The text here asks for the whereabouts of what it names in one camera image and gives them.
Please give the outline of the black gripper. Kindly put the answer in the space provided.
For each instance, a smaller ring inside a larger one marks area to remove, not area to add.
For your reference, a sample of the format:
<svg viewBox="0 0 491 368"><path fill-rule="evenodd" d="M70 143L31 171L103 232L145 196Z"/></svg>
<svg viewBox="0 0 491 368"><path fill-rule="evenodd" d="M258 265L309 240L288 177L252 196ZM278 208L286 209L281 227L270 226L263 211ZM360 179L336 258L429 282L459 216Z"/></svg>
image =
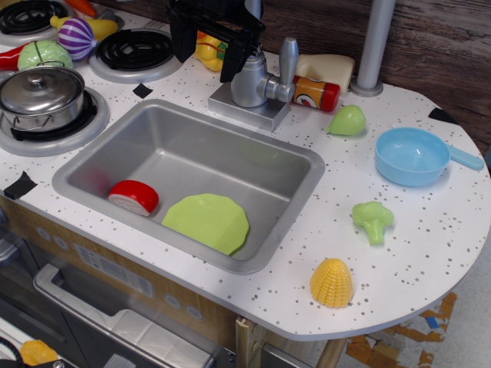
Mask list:
<svg viewBox="0 0 491 368"><path fill-rule="evenodd" d="M242 70L265 30L244 1L170 1L166 10L173 51L181 63L194 54L198 31L228 44L221 83L232 82Z"/></svg>

